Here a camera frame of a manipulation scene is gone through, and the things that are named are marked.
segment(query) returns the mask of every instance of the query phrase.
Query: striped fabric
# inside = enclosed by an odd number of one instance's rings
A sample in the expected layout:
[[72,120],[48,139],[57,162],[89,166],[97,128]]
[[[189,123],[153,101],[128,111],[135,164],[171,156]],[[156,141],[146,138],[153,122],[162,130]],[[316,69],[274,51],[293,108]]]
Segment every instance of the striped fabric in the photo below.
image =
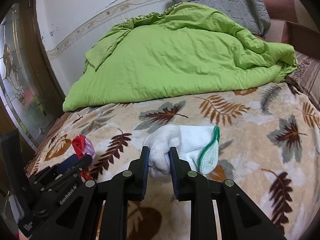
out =
[[297,51],[296,56],[299,66],[295,72],[286,76],[285,81],[307,95],[320,110],[320,60]]

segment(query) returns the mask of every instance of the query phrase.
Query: metal bolt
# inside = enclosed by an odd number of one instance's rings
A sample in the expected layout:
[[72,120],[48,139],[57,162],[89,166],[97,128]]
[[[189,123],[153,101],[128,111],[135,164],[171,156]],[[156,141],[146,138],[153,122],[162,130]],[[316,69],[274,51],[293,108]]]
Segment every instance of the metal bolt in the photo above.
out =
[[224,184],[226,184],[228,187],[232,187],[235,183],[231,179],[227,179]]
[[196,173],[195,171],[188,171],[188,176],[189,177],[195,177],[195,176],[197,176],[198,175],[198,173]]
[[122,175],[125,177],[130,177],[132,175],[132,171],[124,171],[122,172]]
[[86,187],[93,187],[95,184],[94,180],[88,180],[86,183],[85,183],[85,186]]

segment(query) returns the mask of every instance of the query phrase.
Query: bed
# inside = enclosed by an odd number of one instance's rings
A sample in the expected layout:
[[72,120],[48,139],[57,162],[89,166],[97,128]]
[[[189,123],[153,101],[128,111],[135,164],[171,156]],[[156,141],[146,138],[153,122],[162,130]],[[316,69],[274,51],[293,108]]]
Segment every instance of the bed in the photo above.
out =
[[[111,179],[139,158],[145,137],[166,124],[218,125],[218,165],[207,178],[234,180],[287,239],[300,238],[320,208],[320,114],[307,95],[285,82],[65,113],[28,173],[73,155],[71,142],[82,134],[97,153],[91,175],[98,182]],[[189,234],[190,203],[175,199],[171,183],[149,177],[145,200],[129,202],[128,239],[189,239]]]

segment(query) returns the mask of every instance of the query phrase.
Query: gray pillow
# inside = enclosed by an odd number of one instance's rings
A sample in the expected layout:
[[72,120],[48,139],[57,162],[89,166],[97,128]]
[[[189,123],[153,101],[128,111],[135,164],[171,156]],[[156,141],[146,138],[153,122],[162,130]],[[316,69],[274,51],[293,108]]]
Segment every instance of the gray pillow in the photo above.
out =
[[228,15],[236,23],[265,38],[270,28],[270,18],[263,0],[172,0],[194,2],[215,8]]

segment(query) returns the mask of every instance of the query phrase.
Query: green blanket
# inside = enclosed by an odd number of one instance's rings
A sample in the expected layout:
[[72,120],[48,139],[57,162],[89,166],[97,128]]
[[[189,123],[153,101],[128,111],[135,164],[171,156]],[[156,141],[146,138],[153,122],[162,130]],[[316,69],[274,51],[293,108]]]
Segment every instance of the green blanket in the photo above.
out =
[[86,54],[63,110],[281,82],[296,68],[292,46],[268,43],[222,12],[180,3],[115,25]]

